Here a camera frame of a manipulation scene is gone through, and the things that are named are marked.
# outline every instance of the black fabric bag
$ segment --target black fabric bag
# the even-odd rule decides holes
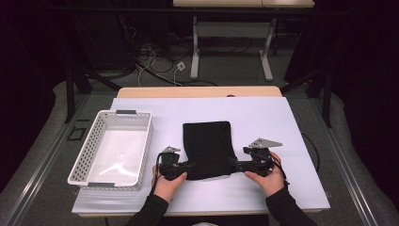
[[[229,157],[237,157],[232,148],[228,121],[185,123],[183,141],[188,162],[197,163],[195,170],[187,175],[187,180],[202,180],[235,172],[229,163]]]

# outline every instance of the gray floor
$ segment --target gray floor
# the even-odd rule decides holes
[[[280,38],[278,54],[269,54],[270,67],[275,78],[273,82],[264,80],[257,53],[263,48],[263,40],[202,40],[199,80],[211,81],[219,86],[282,87],[285,85],[283,76],[296,40],[293,37]],[[186,48],[176,45],[170,54],[177,59],[187,51]],[[144,59],[143,65],[148,66],[152,59]],[[184,62],[186,68],[176,72],[176,80],[190,81],[191,56],[188,55],[174,64],[180,61]],[[157,58],[152,64],[157,71],[166,70],[169,65],[170,61],[165,57]],[[159,74],[173,80],[174,69],[175,67],[167,73]],[[140,76],[134,72],[113,81],[123,87],[172,86],[145,72]],[[104,225],[102,218],[80,218],[71,213],[75,187],[69,186],[66,180],[82,145],[82,141],[68,140],[72,128],[89,128],[90,123],[84,120],[92,119],[98,110],[110,107],[112,98],[116,95],[116,92],[99,82],[92,81],[92,86],[94,91],[89,96],[76,92],[78,112],[69,124],[63,123],[66,118],[65,84],[54,88],[56,106],[51,117],[0,195],[1,225]],[[325,191],[331,195],[331,209],[311,214],[311,217],[319,225],[399,225],[398,212],[375,185],[351,145],[341,100],[335,95],[332,97],[332,128],[328,129],[320,118],[320,100],[309,100],[304,94],[306,87],[307,85],[303,85],[293,89],[285,96],[290,102],[299,128],[311,138],[319,151],[320,180]],[[308,140],[305,139],[305,142],[312,160],[316,163],[313,147]],[[109,220],[110,225],[122,225],[127,218]]]

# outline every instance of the gray mat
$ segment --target gray mat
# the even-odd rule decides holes
[[[76,187],[68,185],[67,178],[97,112],[108,109],[113,97],[111,95],[90,96],[85,109],[74,122],[75,131],[68,133],[69,137],[65,137],[60,154],[27,211],[22,225],[105,225],[103,218],[81,218],[71,213],[76,199],[73,194]],[[319,225],[362,225],[356,207],[331,156],[331,146],[326,141],[327,137],[314,119],[316,113],[312,110],[310,101],[289,99],[289,102],[300,130],[311,138],[319,151],[321,157],[319,176],[324,189],[332,195],[329,199],[331,209],[310,214],[311,218]],[[86,129],[82,137],[80,129]],[[316,162],[313,147],[306,139],[305,141],[312,160]],[[123,217],[109,218],[109,224],[123,225],[127,220],[128,218]],[[271,219],[271,225],[277,225],[273,219]]]

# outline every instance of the white table surface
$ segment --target white table surface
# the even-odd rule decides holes
[[[284,97],[116,98],[111,109],[150,111],[153,134],[140,191],[81,189],[72,212],[80,216],[132,215],[151,190],[152,166],[167,146],[183,146],[183,123],[229,121],[238,160],[248,161],[243,147],[258,137],[283,144],[270,148],[279,155],[290,182],[289,190],[306,212],[330,208],[295,118]],[[264,194],[243,173],[201,181],[186,181],[168,208],[167,216],[267,213]]]

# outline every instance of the table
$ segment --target table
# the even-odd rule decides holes
[[[299,207],[306,212],[318,212],[329,208],[326,194],[296,126],[293,113],[277,88],[121,89],[111,109],[129,108],[151,110],[153,114],[152,142],[141,190],[81,189],[73,206],[73,213],[82,217],[110,217],[131,216],[137,212],[150,192],[152,166],[158,153],[168,145],[183,149],[181,122],[208,120],[225,120],[231,123],[232,145],[239,160],[250,160],[250,156],[242,152],[242,147],[258,138],[257,136],[283,143],[282,147],[271,148],[271,151],[281,157],[291,183],[290,192],[296,198]],[[181,161],[186,160],[184,152],[180,152],[180,155]],[[268,213],[264,194],[258,185],[247,182],[248,178],[243,173],[187,181],[180,187],[166,216]]]
[[[312,0],[173,0],[174,7],[181,8],[313,8]],[[266,81],[273,81],[273,75],[267,60],[273,33],[277,32],[277,19],[270,23],[231,23],[199,22],[193,19],[193,60],[192,79],[198,78],[200,49],[198,37],[243,37],[265,38],[264,47],[259,51],[263,74]]]

